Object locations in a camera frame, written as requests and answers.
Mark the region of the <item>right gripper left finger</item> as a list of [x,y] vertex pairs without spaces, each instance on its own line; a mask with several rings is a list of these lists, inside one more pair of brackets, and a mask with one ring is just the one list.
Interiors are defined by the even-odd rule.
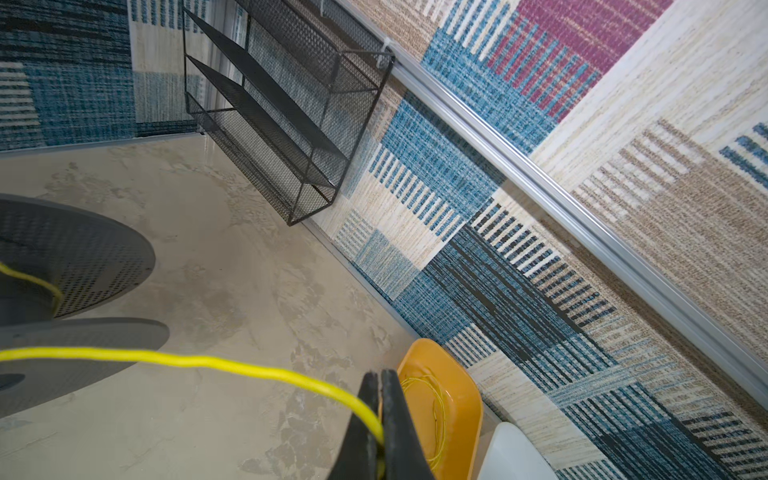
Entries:
[[[379,383],[376,373],[368,372],[364,375],[358,398],[370,408],[374,419],[378,420]],[[379,445],[373,433],[356,414],[353,414],[327,479],[377,479],[378,450]]]

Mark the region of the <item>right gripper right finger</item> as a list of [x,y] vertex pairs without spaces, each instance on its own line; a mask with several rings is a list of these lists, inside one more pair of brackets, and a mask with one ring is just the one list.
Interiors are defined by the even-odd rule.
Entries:
[[382,479],[434,478],[421,448],[397,372],[381,372],[381,418],[384,428]]

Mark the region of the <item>dark grey cable spool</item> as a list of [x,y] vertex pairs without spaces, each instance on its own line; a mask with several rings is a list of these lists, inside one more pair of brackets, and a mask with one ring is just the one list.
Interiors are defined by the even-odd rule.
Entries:
[[85,318],[143,283],[150,242],[105,216],[54,202],[1,197],[1,347],[160,349],[155,320]]

